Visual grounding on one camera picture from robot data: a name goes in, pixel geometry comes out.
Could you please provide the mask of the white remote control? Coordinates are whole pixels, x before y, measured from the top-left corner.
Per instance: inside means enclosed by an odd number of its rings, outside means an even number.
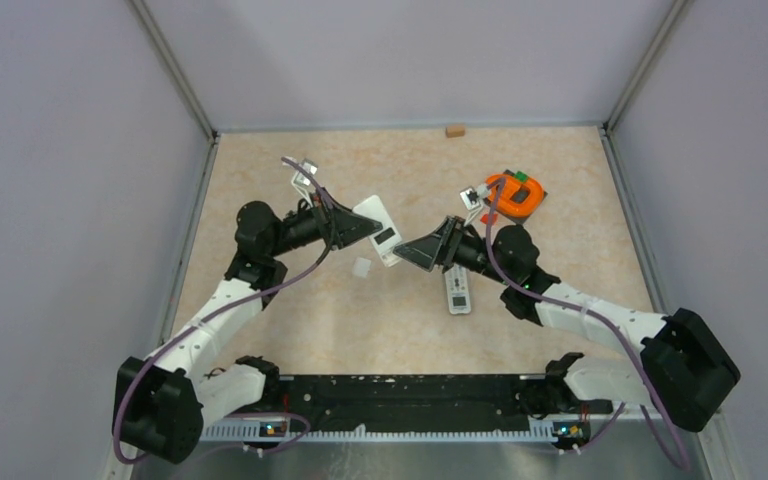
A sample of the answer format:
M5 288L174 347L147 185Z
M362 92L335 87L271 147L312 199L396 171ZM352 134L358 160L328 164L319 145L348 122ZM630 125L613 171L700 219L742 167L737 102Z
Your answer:
M395 248L403 237L378 195L371 195L355 205L352 212L377 223L378 228L368 236L373 249L385 267L393 267L401 261Z

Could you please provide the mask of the white battery cover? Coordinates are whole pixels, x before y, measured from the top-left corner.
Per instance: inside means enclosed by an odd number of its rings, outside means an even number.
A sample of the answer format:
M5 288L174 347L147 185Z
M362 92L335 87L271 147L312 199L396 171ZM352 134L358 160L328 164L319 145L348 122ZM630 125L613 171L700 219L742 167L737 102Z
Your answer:
M352 265L352 274L358 278L367 278L372 267L369 259L357 257Z

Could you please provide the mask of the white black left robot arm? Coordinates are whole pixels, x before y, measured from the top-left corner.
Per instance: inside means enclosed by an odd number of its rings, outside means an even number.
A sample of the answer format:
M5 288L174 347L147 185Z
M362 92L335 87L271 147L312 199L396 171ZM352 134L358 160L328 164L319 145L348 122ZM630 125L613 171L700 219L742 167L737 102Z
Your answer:
M117 372L112 421L114 452L122 447L173 464L195 449L203 430L244 406L268 413L279 404L280 386L250 364L235 364L215 377L210 367L230 340L283 289L313 272L287 276L281 255L318 241L322 258L373 237L393 224L381 198L354 208L309 195L305 207L278 217L263 201L244 204L236 215L236 252L208 302L169 341L144 359L130 357Z

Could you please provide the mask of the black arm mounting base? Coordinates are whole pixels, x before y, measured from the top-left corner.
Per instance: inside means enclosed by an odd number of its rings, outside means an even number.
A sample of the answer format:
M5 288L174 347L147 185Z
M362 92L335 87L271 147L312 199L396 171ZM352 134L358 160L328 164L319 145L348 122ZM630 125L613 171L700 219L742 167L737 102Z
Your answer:
M244 413L289 413L308 438L329 434L525 433L557 415L611 414L609 400L580 400L557 375L283 375L261 357L238 366L266 377Z

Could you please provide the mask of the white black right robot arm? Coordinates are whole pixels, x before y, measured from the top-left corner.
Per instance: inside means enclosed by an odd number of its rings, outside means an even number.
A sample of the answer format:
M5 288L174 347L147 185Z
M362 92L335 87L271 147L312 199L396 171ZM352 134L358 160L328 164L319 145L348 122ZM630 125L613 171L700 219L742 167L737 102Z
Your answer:
M626 308L588 295L542 269L539 248L521 226L492 240L449 217L435 231L395 247L431 271L463 267L504 285L500 299L518 320L562 330L622 354L620 360L571 352L549 364L549 404L572 412L585 400L625 402L663 413L676 427L701 431L741 379L721 342L696 312Z

